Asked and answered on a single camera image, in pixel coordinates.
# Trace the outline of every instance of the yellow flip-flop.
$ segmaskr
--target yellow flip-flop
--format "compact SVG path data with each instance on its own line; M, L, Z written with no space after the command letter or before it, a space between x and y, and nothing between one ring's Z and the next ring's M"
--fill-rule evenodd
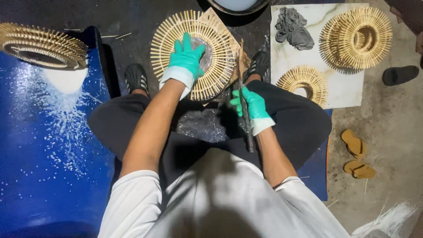
M356 179L371 179L376 175L376 170L371 168L369 165L357 160L346 162L343 166L343 170L347 174L351 174L352 177Z
M352 130L347 129L341 132L341 139L346 144L348 152L358 160L362 160L366 154L367 144L358 138Z

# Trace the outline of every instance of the gray cloth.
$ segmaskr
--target gray cloth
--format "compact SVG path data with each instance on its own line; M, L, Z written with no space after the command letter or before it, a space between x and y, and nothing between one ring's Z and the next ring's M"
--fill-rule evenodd
M288 40L289 44L298 50L311 50L314 46L313 38L305 29L307 20L295 8L280 8L279 19L275 25L276 41Z

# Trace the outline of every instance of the white shirt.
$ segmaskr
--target white shirt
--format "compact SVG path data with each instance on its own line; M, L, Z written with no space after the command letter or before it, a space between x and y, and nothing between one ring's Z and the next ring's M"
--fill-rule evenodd
M298 177L273 190L255 165L216 148L165 196L168 203L153 171L123 176L112 188L99 237L350 238Z

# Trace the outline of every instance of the white glove cuff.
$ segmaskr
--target white glove cuff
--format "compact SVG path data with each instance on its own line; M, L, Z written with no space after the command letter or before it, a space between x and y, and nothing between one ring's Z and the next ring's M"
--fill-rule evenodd
M167 68L165 73L163 74L162 79L159 83L159 90L162 89L165 82L171 78L176 79L179 82L182 82L186 86L184 89L184 92L182 93L181 98L179 99L180 101L182 100L182 98L187 96L188 93L191 92L192 86L194 84L194 76L189 70L187 70L184 67L172 66L170 68Z
M270 117L255 118L250 120L250 123L251 123L251 127L253 128L253 136L256 136L257 134L259 134L266 128L276 125L276 123Z

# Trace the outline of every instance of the blue mat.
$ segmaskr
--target blue mat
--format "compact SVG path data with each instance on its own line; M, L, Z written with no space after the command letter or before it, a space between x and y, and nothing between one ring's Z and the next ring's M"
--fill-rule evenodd
M332 117L332 109L325 112ZM297 171L298 176L304 184L321 200L327 201L326 190L326 140L314 154L305 162L305 164Z
M114 156L86 123L110 99L96 44L88 63L82 87L63 94L42 68L0 53L0 237L98 234Z

